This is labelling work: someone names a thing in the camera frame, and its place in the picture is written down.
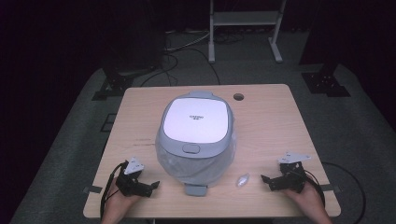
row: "rice cooker button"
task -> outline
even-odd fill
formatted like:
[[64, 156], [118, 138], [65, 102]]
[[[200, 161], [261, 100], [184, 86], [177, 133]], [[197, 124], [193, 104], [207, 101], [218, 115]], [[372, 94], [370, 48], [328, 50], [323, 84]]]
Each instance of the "rice cooker button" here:
[[200, 151], [200, 147], [194, 144], [187, 144], [183, 146], [185, 153], [197, 154]]

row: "human hand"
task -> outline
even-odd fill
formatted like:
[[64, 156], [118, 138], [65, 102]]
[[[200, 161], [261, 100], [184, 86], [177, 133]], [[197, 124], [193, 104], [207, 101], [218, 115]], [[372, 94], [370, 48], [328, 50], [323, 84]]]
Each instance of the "human hand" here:
[[298, 205], [303, 214], [314, 223], [332, 223], [317, 190], [309, 182], [305, 182], [304, 188], [300, 193], [291, 189], [283, 189], [281, 191], [291, 198]]
[[132, 207], [132, 205], [134, 205], [141, 198], [137, 195], [125, 197], [116, 186], [116, 181], [117, 178], [114, 178], [110, 189], [108, 190], [102, 224], [119, 223]]

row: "hand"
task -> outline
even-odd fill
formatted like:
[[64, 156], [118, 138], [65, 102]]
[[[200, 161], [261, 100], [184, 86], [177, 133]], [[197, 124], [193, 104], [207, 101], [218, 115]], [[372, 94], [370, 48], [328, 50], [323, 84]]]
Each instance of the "hand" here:
[[300, 193], [297, 193], [291, 189], [282, 190], [289, 198], [291, 198], [300, 210], [309, 217], [314, 223], [328, 224], [332, 223], [324, 209], [323, 202], [320, 196], [310, 183], [305, 182], [304, 188]]
[[110, 189], [108, 190], [105, 212], [102, 218], [103, 224], [119, 223], [132, 207], [132, 205], [134, 205], [141, 198], [137, 195], [130, 197], [123, 196], [123, 194], [119, 191], [119, 188], [116, 186], [116, 181], [117, 178], [114, 178]]

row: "gray carpet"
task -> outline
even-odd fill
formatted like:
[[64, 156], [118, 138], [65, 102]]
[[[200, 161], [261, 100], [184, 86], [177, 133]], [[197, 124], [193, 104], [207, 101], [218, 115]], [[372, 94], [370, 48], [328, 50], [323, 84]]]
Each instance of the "gray carpet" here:
[[[269, 48], [270, 34], [245, 35], [231, 45], [216, 45], [216, 70], [221, 85], [285, 83], [290, 86], [305, 125], [322, 161], [347, 169], [361, 182], [367, 197], [361, 223], [394, 223], [396, 220], [396, 133], [387, 124], [355, 75], [339, 65], [334, 73], [351, 97], [330, 98], [311, 94], [302, 72], [318, 71], [320, 65], [300, 66], [298, 62], [308, 33], [281, 33], [278, 47], [283, 63], [276, 63]], [[172, 46], [188, 43], [194, 35], [170, 35]], [[207, 54], [205, 43], [193, 47]], [[173, 53], [177, 67], [153, 77], [145, 86], [217, 85], [211, 66], [193, 50]], [[163, 57], [163, 68], [175, 64]], [[154, 73], [138, 77], [139, 87]], [[121, 97], [93, 101], [106, 77], [98, 69], [89, 79], [43, 162], [34, 182], [15, 213], [12, 223], [99, 223], [82, 211], [109, 132], [101, 132], [108, 114], [117, 113]], [[353, 223], [360, 215], [359, 186], [345, 171], [324, 164], [342, 213], [334, 223]], [[126, 219], [124, 223], [146, 223]], [[310, 223], [304, 217], [275, 219], [274, 223]]]

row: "dark background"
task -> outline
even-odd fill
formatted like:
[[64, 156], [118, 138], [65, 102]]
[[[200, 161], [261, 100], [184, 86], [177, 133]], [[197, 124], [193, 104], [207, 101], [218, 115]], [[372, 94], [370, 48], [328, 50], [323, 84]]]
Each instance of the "dark background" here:
[[[150, 36], [153, 29], [208, 28], [209, 1], [147, 2], [0, 1], [0, 222], [12, 218], [80, 90], [114, 41], [128, 35], [139, 42], [137, 34]], [[216, 1], [217, 10], [273, 8], [275, 0]], [[394, 129], [395, 9], [390, 1], [289, 0], [281, 26], [293, 32], [311, 28], [301, 64], [323, 63], [329, 55], [342, 63]], [[144, 54], [137, 46], [150, 43], [139, 44], [129, 47]]]

